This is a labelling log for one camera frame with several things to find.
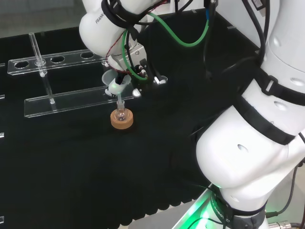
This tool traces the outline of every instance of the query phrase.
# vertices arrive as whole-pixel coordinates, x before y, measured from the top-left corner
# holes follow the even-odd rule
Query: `cork base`
[[[133,113],[131,112],[131,110],[128,110],[128,114],[129,114],[129,117],[128,119],[126,119],[125,121],[119,121],[119,120],[116,120],[114,115],[115,115],[115,111],[114,110],[111,115],[110,115],[110,120],[111,120],[111,125],[116,128],[116,129],[119,129],[119,130],[124,130],[124,129],[127,129],[129,127],[132,126],[133,124]]]

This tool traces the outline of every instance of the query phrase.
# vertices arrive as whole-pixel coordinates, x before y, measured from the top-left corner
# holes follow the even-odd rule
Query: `metal connector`
[[[269,229],[291,229],[291,224],[288,221],[270,223]]]

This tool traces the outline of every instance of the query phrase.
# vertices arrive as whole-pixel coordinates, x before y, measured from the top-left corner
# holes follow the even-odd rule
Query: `red wire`
[[[108,62],[108,57],[109,57],[109,53],[110,53],[111,49],[112,49],[112,48],[116,45],[116,43],[120,40],[120,38],[123,36],[123,33],[124,33],[124,32],[122,32],[122,34],[119,36],[119,38],[118,38],[118,39],[116,40],[116,42],[110,47],[109,51],[107,52],[107,54],[106,54],[106,63],[107,63],[112,69],[116,70],[116,71],[119,72],[119,73],[128,73],[128,72],[126,72],[126,71],[121,71],[121,70],[118,70],[118,69],[113,68],[113,67],[109,64],[109,62]]]

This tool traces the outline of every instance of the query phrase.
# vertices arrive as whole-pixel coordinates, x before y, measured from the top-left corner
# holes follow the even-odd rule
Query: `small glass bottle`
[[[129,113],[127,111],[127,109],[125,108],[125,101],[121,100],[117,101],[116,104],[118,105],[118,108],[115,111],[115,119],[118,121],[125,121],[128,119],[129,117]]]

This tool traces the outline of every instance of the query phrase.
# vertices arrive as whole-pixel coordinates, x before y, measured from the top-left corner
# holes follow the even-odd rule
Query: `black fabric surface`
[[[167,19],[185,42],[197,39],[205,12]],[[178,46],[158,24],[139,40],[166,85],[126,101],[134,125],[118,131],[110,124],[114,104],[35,118],[23,117],[24,99],[45,95],[37,73],[12,79],[0,69],[0,229],[116,229],[157,209],[197,198],[203,190],[178,177],[209,182],[198,169],[189,135],[209,125],[233,103],[256,72],[252,63],[233,73],[217,73],[255,47],[217,15],[208,51],[212,82],[205,80],[204,42]],[[78,28],[36,34],[42,54],[85,49]],[[27,35],[0,39],[0,63],[32,56]],[[54,93],[100,86],[100,63],[48,71]]]

